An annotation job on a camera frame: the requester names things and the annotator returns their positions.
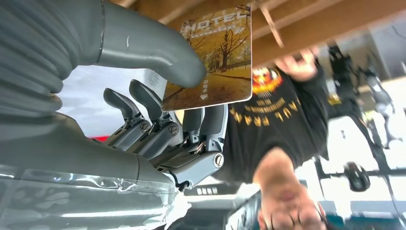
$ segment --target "person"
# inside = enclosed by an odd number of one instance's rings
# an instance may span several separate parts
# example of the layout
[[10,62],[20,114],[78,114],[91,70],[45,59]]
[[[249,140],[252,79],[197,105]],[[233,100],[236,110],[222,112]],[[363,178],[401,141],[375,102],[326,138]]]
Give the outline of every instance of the person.
[[223,167],[213,177],[261,190],[262,230],[331,229],[294,170],[327,148],[327,86],[315,49],[253,71],[253,95],[229,104]]

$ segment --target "metal screw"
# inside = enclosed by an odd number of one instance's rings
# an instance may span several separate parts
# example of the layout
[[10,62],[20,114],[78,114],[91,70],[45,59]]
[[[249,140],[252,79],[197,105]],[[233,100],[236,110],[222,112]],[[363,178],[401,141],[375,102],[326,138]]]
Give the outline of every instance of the metal screw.
[[223,157],[223,155],[222,155],[221,153],[216,154],[216,155],[214,156],[214,161],[213,161],[213,163],[214,163],[214,166],[215,166],[216,168],[221,168],[221,166],[223,166],[223,164],[224,164],[224,157]]
[[178,129],[177,126],[170,126],[170,127],[169,127],[169,132],[170,132],[172,135],[177,135],[177,134],[179,133],[179,129]]
[[146,132],[147,130],[149,130],[149,123],[145,122],[141,125],[141,130],[143,132]]

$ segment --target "plastic wrap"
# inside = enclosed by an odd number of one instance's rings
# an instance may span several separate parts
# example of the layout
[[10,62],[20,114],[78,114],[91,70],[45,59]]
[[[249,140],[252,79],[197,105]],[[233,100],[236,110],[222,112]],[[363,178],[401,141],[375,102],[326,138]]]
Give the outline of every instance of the plastic wrap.
[[0,230],[149,230],[186,214],[182,196],[173,184],[0,165]]

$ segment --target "ceiling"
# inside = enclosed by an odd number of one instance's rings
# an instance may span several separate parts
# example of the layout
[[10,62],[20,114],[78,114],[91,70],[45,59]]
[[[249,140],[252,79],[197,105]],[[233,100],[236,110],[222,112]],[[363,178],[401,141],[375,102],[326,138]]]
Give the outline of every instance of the ceiling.
[[406,9],[405,0],[111,0],[179,30],[186,20],[252,6],[252,58],[259,67]]

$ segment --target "finger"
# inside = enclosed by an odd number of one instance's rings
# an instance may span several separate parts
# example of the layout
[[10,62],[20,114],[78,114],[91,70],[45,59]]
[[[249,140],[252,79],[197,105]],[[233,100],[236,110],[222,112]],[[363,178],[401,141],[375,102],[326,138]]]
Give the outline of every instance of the finger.
[[316,56],[319,54],[319,49],[317,46],[310,48],[310,51]]
[[297,61],[293,56],[286,56],[283,60],[290,71],[296,71],[298,69]]
[[315,55],[310,51],[310,49],[304,49],[300,51],[300,54],[302,55],[303,60],[301,62],[304,63],[312,63],[315,61]]
[[275,60],[275,65],[284,72],[287,69],[286,63],[282,59]]

